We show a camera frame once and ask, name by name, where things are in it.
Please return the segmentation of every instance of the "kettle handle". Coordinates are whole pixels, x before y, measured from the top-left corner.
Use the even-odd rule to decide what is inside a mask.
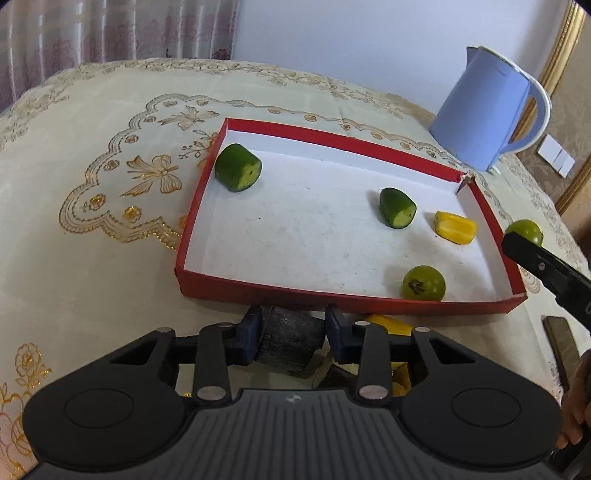
[[[529,73],[522,73],[530,81],[530,94],[535,98],[535,102],[538,106],[538,116],[536,117],[534,125],[531,127],[527,135],[501,148],[499,155],[503,153],[520,152],[521,150],[531,147],[542,136],[544,130],[546,130],[546,127],[548,126],[548,122],[550,121],[552,101],[550,100],[548,92],[546,92],[544,87],[542,87],[540,83]]]

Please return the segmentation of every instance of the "cream tablecloth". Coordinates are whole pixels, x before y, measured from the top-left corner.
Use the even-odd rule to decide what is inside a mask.
[[[27,92],[0,116],[0,479],[34,464],[20,415],[40,385],[155,327],[190,335],[244,313],[184,298],[173,272],[202,162],[227,116],[318,128],[461,167],[422,126],[424,112],[401,98],[262,64],[87,64]],[[535,220],[544,246],[588,275],[517,158],[504,156],[499,169],[477,179],[501,226]],[[508,315],[409,320],[558,396],[541,318],[566,313],[538,280],[524,280],[530,298]],[[589,334],[571,326],[586,349]]]

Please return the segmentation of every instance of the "yellow bell pepper piece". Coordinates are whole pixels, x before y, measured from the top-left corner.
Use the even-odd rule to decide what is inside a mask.
[[[392,373],[392,381],[400,385],[407,392],[412,388],[410,384],[410,374],[408,373],[408,364],[402,364]]]
[[[435,214],[435,231],[446,240],[458,245],[467,245],[476,236],[478,226],[474,220],[455,213],[437,212]]]
[[[404,388],[401,384],[392,382],[392,396],[405,397],[407,393],[408,390]]]
[[[410,336],[411,332],[413,331],[413,327],[411,325],[407,325],[406,323],[401,322],[400,320],[393,319],[392,317],[387,317],[386,315],[380,315],[377,313],[372,313],[366,319],[368,322],[377,323],[382,327],[386,327],[388,333],[392,333],[393,335],[406,335]],[[396,370],[400,367],[404,362],[391,362],[392,363],[392,370]]]

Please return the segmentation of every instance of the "ribbed black surface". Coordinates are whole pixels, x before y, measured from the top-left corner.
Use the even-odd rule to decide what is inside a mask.
[[[245,390],[198,414],[169,451],[126,471],[91,474],[43,464],[29,480],[556,480],[539,464],[479,473],[446,465],[409,442],[386,410],[344,391]]]

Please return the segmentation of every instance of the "white wall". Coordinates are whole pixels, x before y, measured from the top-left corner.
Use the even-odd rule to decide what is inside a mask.
[[[242,0],[233,59],[325,74],[437,112],[485,45],[538,75],[567,0]]]

